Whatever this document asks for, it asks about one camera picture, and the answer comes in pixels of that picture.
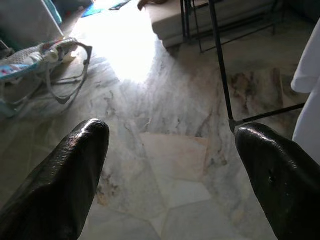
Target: marble veining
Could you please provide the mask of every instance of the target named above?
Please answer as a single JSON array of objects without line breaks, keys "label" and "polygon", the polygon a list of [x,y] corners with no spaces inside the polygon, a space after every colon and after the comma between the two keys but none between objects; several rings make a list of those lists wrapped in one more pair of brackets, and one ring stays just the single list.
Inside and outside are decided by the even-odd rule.
[{"label": "marble veining", "polygon": [[[98,118],[110,146],[80,239],[275,240],[229,129],[216,52],[199,54],[196,42],[164,49],[135,1],[72,27],[65,32],[93,46],[87,81],[66,105],[43,88],[17,117],[1,119],[0,208],[66,134]],[[306,100],[290,81],[312,29],[290,13],[276,35],[223,47],[236,120]],[[55,78],[82,70],[84,53],[75,55]],[[291,138],[298,116],[259,122]]]}]

